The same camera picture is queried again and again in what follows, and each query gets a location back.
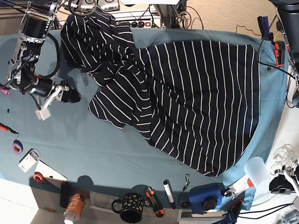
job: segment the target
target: red screwdriver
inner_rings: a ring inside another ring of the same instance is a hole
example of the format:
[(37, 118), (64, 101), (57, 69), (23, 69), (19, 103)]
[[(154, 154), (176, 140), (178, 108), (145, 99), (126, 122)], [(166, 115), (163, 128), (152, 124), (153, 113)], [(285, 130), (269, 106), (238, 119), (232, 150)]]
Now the red screwdriver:
[(6, 131), (6, 132), (10, 132), (12, 134), (19, 134), (16, 131), (14, 131), (13, 129), (11, 129), (10, 127), (7, 127), (2, 123), (0, 123), (0, 129), (2, 129), (3, 131)]

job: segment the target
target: coffee mug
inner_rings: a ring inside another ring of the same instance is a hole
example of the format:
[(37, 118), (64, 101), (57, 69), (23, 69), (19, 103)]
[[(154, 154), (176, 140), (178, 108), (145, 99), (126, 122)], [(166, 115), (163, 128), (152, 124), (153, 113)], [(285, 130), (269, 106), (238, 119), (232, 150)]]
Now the coffee mug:
[[(114, 208), (115, 203), (121, 203), (121, 210)], [(144, 200), (136, 193), (126, 194), (124, 199), (116, 199), (112, 202), (112, 210), (121, 215), (121, 219), (126, 223), (138, 223), (142, 220)]]

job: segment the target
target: striped shirt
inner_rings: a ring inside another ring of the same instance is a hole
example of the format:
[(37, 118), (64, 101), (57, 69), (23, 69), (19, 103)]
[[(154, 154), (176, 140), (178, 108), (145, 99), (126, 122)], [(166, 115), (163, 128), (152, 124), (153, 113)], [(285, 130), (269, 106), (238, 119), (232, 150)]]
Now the striped shirt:
[(207, 176), (232, 167), (259, 121), (260, 77), (251, 45), (171, 42), (137, 49), (126, 22), (100, 8), (68, 17), (67, 63), (102, 87), (91, 113), (135, 127), (154, 147)]

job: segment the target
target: mug handle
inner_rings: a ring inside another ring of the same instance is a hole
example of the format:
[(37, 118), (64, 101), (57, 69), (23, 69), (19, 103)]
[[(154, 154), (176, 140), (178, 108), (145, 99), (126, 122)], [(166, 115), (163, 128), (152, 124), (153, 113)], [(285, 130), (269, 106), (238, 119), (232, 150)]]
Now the mug handle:
[(123, 202), (123, 200), (121, 200), (121, 199), (116, 199), (116, 200), (114, 200), (114, 201), (112, 202), (112, 204), (111, 204), (112, 211), (114, 211), (116, 214), (120, 214), (120, 213), (121, 213), (121, 210), (116, 210), (116, 209), (114, 208), (114, 204), (115, 204), (115, 203), (122, 203), (122, 202)]

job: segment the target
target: purple tape roll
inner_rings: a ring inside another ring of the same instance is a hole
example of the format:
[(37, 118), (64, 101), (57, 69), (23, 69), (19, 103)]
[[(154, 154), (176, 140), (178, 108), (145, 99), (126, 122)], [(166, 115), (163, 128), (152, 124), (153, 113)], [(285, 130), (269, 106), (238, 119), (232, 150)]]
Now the purple tape roll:
[(23, 145), (22, 145), (22, 143), (20, 141), (18, 141), (18, 140), (14, 140), (13, 150), (14, 150), (15, 153), (21, 154), (23, 152)]

